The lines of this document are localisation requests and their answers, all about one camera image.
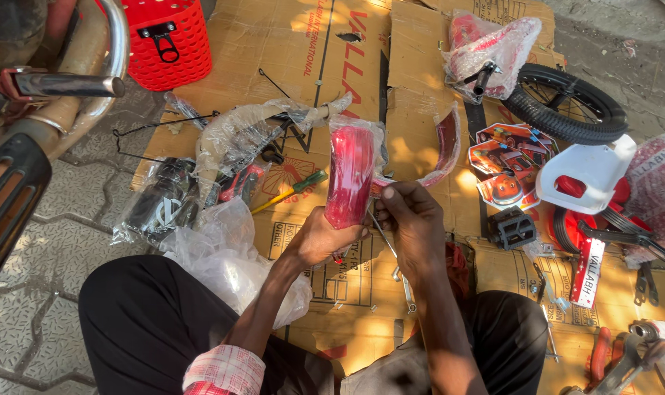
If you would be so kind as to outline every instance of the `paved tile ground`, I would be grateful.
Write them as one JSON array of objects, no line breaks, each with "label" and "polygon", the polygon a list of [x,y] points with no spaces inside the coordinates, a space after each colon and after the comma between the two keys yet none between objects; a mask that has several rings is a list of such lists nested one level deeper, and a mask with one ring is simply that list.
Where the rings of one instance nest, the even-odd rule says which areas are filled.
[{"label": "paved tile ground", "polygon": [[[628,59],[618,37],[559,19],[555,42],[569,72],[626,107],[637,140],[665,131],[665,51],[644,44]],[[0,394],[97,394],[77,295],[105,261],[146,250],[108,245],[138,163],[117,155],[110,131],[158,121],[163,108],[161,94],[131,79],[126,84],[126,97],[54,163],[52,183],[0,274]],[[122,147],[142,153],[150,137],[150,131],[137,132]]]},{"label": "paved tile ground", "polygon": [[[138,160],[118,155],[112,129],[161,118],[162,94],[126,80],[127,94],[60,160],[52,182],[0,274],[0,394],[94,395],[76,302],[86,277],[146,245],[110,246]],[[121,141],[141,154],[152,131]]]}]

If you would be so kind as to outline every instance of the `black pedal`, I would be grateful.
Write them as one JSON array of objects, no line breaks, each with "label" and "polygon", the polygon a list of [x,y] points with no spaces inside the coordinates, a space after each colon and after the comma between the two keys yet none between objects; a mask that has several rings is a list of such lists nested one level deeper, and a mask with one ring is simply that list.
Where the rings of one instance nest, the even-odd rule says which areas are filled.
[{"label": "black pedal", "polygon": [[508,207],[489,217],[488,226],[488,239],[506,251],[528,244],[538,237],[533,219],[517,206]]}]

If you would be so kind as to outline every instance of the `black pants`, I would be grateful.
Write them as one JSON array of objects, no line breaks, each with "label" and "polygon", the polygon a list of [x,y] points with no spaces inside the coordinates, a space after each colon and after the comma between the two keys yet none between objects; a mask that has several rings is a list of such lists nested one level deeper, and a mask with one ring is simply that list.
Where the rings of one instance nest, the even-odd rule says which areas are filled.
[{"label": "black pants", "polygon": [[[490,291],[462,301],[460,309],[489,393],[535,394],[547,344],[539,306]],[[101,395],[180,394],[187,366],[219,344],[238,318],[178,264],[156,255],[96,269],[81,289],[79,316]],[[335,392],[329,361],[275,336],[263,360],[261,394]],[[343,394],[427,394],[429,388],[419,333],[341,383]]]}]

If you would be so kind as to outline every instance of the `red plastic basket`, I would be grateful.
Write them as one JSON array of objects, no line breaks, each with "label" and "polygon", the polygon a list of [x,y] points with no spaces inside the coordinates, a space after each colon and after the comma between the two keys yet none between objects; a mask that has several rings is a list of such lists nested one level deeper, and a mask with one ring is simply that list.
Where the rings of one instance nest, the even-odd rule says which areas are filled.
[{"label": "red plastic basket", "polygon": [[206,76],[213,67],[199,0],[122,0],[130,24],[128,73],[151,91]]}]

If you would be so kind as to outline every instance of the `cardboard box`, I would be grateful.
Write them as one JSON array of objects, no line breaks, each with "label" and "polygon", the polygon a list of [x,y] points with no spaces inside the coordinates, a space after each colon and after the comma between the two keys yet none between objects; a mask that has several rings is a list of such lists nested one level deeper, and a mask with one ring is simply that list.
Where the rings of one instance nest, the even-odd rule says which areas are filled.
[{"label": "cardboard box", "polygon": [[[552,43],[554,18],[549,8],[532,1],[424,0],[423,4],[390,0],[219,0],[208,22],[213,71],[203,80],[174,90],[202,114],[227,111],[245,103],[264,103],[283,95],[265,77],[263,69],[294,100],[310,106],[331,101],[347,91],[354,102],[346,114],[385,121],[395,179],[415,179],[431,171],[437,162],[438,142],[433,116],[446,112],[457,100],[444,87],[440,50],[449,50],[448,28],[453,8],[507,23],[524,15],[538,16],[542,33],[528,61],[561,65]],[[393,50],[389,51],[389,35]],[[471,143],[463,104],[461,157],[454,171],[431,188],[444,208],[445,229],[456,240],[467,240],[475,249],[477,291],[508,290],[531,297],[529,285],[537,274],[520,251],[505,252],[488,245],[486,217],[495,209],[481,204],[477,178],[468,165]],[[487,124],[519,123],[499,101],[485,99]],[[177,116],[165,114],[163,120]],[[154,132],[146,157],[193,156],[198,130],[185,124],[173,135],[166,127]],[[253,205],[266,202],[317,169],[329,171],[329,132],[326,127],[281,144],[284,165],[273,166],[263,193]],[[131,187],[137,189],[148,163],[141,163]],[[266,257],[276,258],[287,246],[313,206],[324,204],[328,182],[294,195],[254,216],[255,246]],[[545,219],[549,204],[528,211],[547,238]],[[555,339],[565,363],[547,361],[540,394],[557,394],[566,385],[584,384],[584,364],[591,354],[595,326],[613,331],[627,329],[632,320],[646,317],[665,320],[665,301],[659,309],[632,305],[634,275],[615,254],[604,259],[596,308],[574,307],[568,314],[548,304],[555,322]],[[554,276],[559,296],[568,297],[571,263],[564,255],[544,262]],[[396,261],[379,233],[355,245],[343,265],[327,265],[306,273],[313,287],[309,313],[277,336],[333,361],[335,373],[349,375],[390,353],[407,340],[415,317],[407,313],[403,287],[391,278]],[[665,290],[665,273],[655,271]],[[655,374],[646,373],[648,394],[660,394]]]},{"label": "cardboard box", "polygon": [[[477,292],[504,290],[537,301],[538,294],[530,292],[530,285],[539,287],[539,277],[524,253],[519,250],[506,252],[479,238],[469,238],[468,244],[475,251]],[[556,297],[568,299],[574,279],[573,264],[577,261],[561,252],[557,252],[556,258],[538,259],[537,264],[550,278]],[[565,387],[574,385],[585,388],[590,381],[590,359],[597,328],[605,326],[613,336],[622,336],[633,320],[658,320],[657,317],[665,317],[665,271],[653,271],[653,277],[661,295],[659,308],[649,302],[636,306],[633,303],[636,272],[627,269],[618,253],[614,254],[607,249],[601,264],[599,290],[593,309],[572,305],[565,314],[556,304],[550,303],[545,294],[542,304],[548,312],[549,321],[554,325],[552,334],[557,354],[563,358],[559,359],[559,364],[553,359],[545,360],[538,394],[560,394]],[[657,373],[652,371],[638,376],[623,393],[664,395],[665,389]]]}]

